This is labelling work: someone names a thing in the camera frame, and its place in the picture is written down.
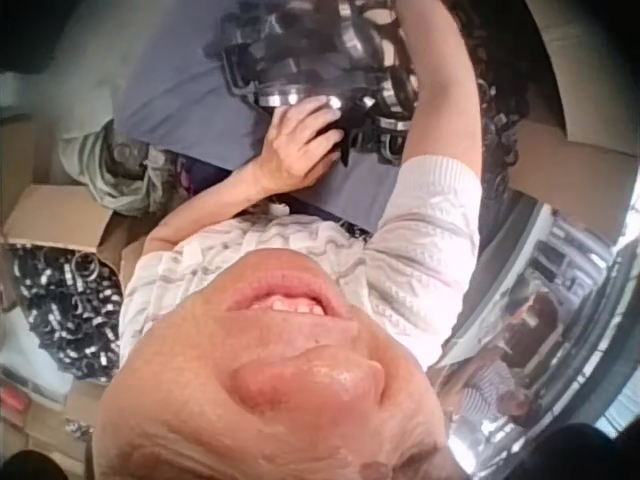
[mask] blue cloth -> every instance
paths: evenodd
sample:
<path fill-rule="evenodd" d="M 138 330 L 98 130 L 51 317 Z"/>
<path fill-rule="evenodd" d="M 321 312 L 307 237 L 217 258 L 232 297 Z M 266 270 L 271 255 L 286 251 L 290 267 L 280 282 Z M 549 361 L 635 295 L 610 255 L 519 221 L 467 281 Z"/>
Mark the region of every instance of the blue cloth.
<path fill-rule="evenodd" d="M 239 0 L 180 0 L 169 10 L 116 107 L 127 136 L 235 170 L 260 151 L 270 118 L 232 97 L 222 64 L 203 53 L 221 49 L 220 21 Z M 377 229 L 398 170 L 376 155 L 354 154 L 295 196 L 370 231 Z"/>

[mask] person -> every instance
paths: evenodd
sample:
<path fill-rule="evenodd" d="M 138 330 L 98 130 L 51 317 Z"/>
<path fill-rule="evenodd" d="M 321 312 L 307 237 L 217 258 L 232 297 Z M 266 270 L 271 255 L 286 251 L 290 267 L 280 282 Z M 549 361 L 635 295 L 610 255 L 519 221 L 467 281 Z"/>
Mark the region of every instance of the person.
<path fill-rule="evenodd" d="M 459 368 L 441 390 L 443 408 L 478 429 L 484 422 L 496 423 L 504 417 L 522 428 L 533 426 L 535 402 L 500 360 L 503 353 L 500 347 L 486 347 Z"/>
<path fill-rule="evenodd" d="M 424 372 L 476 264 L 478 91 L 444 5 L 395 8 L 420 100 L 377 232 L 239 215 L 335 164 L 326 98 L 277 110 L 262 153 L 146 241 L 93 439 L 99 480 L 462 475 Z"/>
<path fill-rule="evenodd" d="M 524 323 L 525 315 L 539 296 L 535 286 L 524 275 L 520 275 L 511 286 L 500 306 L 497 318 L 487 315 L 477 336 L 478 345 L 492 346 L 504 344 L 509 333 Z"/>

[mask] white sleeve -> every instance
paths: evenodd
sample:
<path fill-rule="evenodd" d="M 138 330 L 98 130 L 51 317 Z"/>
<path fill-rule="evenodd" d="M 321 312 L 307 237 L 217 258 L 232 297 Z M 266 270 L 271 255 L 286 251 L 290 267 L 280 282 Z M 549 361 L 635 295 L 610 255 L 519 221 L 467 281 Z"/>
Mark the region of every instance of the white sleeve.
<path fill-rule="evenodd" d="M 372 312 L 424 369 L 442 353 L 478 256 L 482 187 L 466 165 L 406 162 L 365 249 Z"/>

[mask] clutter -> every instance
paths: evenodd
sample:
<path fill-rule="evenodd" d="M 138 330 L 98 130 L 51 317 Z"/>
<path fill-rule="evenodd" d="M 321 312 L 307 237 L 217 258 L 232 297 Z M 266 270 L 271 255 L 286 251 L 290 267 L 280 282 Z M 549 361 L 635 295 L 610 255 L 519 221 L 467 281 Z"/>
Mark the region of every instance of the clutter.
<path fill-rule="evenodd" d="M 65 170 L 101 205 L 127 216 L 166 213 L 175 178 L 173 154 L 124 137 L 113 122 L 58 145 Z"/>
<path fill-rule="evenodd" d="M 222 57 L 232 94 L 269 113 L 326 95 L 342 111 L 335 128 L 346 132 L 340 146 L 345 166 L 351 150 L 377 153 L 381 163 L 400 166 L 418 93 L 389 3 L 256 3 L 225 16 Z M 368 18 L 383 8 L 389 22 Z M 390 65 L 385 50 L 391 51 Z M 218 54 L 207 52 L 211 58 Z"/>
<path fill-rule="evenodd" d="M 30 185 L 4 225 L 29 326 L 77 378 L 106 383 L 118 367 L 120 273 L 139 258 L 128 247 L 146 231 L 144 220 L 102 207 L 82 186 Z"/>
<path fill-rule="evenodd" d="M 9 251 L 40 348 L 75 378 L 109 382 L 118 367 L 122 306 L 116 274 L 91 253 L 30 245 Z"/>

